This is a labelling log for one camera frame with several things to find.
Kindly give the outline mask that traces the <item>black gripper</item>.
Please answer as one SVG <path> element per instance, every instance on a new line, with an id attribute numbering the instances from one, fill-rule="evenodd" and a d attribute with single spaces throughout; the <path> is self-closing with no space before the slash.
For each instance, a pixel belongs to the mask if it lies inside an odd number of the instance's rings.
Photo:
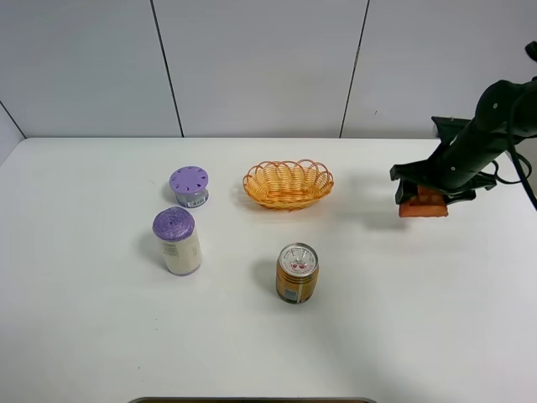
<path id="1" fill-rule="evenodd" d="M 496 158 L 484 148 L 439 145 L 426 160 L 394 165 L 390 179 L 399 181 L 395 193 L 397 205 L 418 195 L 418 186 L 438 191 L 447 206 L 476 199 L 477 189 L 487 191 L 496 186 L 495 176 L 482 171 Z"/>

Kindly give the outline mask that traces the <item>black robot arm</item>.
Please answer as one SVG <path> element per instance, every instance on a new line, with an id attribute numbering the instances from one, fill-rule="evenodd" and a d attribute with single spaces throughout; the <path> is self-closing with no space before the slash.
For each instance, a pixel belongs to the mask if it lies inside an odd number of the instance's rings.
<path id="1" fill-rule="evenodd" d="M 515 84 L 497 81 L 486 89 L 472 119 L 432 119 L 438 147 L 425 160 L 394 165 L 390 178 L 399 183 L 395 202 L 400 217 L 445 217 L 449 205 L 469 202 L 477 190 L 493 189 L 505 180 L 484 168 L 508 153 L 531 202 L 536 196 L 529 183 L 531 163 L 516 145 L 536 136 L 536 81 Z"/>

